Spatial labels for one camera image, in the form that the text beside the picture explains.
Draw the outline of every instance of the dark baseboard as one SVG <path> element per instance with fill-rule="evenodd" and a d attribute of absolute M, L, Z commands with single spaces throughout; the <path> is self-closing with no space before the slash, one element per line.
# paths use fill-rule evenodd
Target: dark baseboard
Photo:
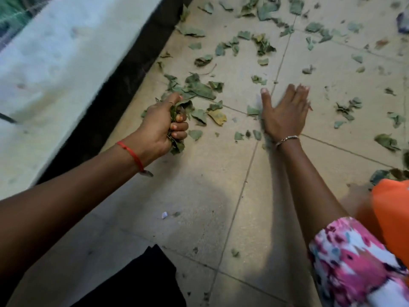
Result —
<path fill-rule="evenodd" d="M 183 4 L 188 5 L 191 1 L 161 1 L 135 44 L 101 87 L 37 184 L 61 175 L 99 153 L 179 22 Z M 7 304 L 22 276 L 18 274 L 1 285 L 0 306 Z"/>

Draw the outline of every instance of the red string bracelet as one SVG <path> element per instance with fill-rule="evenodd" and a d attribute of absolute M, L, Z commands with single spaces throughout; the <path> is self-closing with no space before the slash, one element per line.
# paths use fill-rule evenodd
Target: red string bracelet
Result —
<path fill-rule="evenodd" d="M 127 147 L 122 141 L 118 141 L 117 144 L 123 148 L 124 150 L 126 150 L 132 157 L 133 160 L 135 161 L 135 164 L 138 166 L 139 168 L 139 172 L 145 172 L 144 166 L 142 165 L 141 160 L 139 159 L 138 155 L 136 155 L 136 153 L 134 151 L 132 151 L 129 147 Z"/>

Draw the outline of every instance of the forearm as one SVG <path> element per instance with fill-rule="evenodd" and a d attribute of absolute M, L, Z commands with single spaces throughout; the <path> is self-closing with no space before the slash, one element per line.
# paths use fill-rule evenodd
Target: forearm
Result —
<path fill-rule="evenodd" d="M 77 168 L 0 202 L 0 280 L 24 271 L 137 173 L 115 145 Z"/>
<path fill-rule="evenodd" d="M 300 140 L 287 140 L 279 149 L 284 156 L 295 209 L 308 245 L 322 228 L 348 213 L 310 162 Z"/>

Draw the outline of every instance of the silver bracelet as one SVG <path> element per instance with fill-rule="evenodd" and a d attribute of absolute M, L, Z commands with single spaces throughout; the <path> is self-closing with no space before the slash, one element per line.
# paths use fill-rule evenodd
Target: silver bracelet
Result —
<path fill-rule="evenodd" d="M 282 139 L 281 141 L 276 143 L 276 149 L 280 146 L 280 144 L 282 144 L 283 142 L 289 140 L 289 139 L 298 139 L 298 136 L 288 136 L 284 139 Z"/>

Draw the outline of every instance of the sleeve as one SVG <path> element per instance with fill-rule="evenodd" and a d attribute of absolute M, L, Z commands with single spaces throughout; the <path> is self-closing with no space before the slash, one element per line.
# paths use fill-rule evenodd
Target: sleeve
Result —
<path fill-rule="evenodd" d="M 406 266 L 354 218 L 322 229 L 308 254 L 323 307 L 409 307 Z"/>

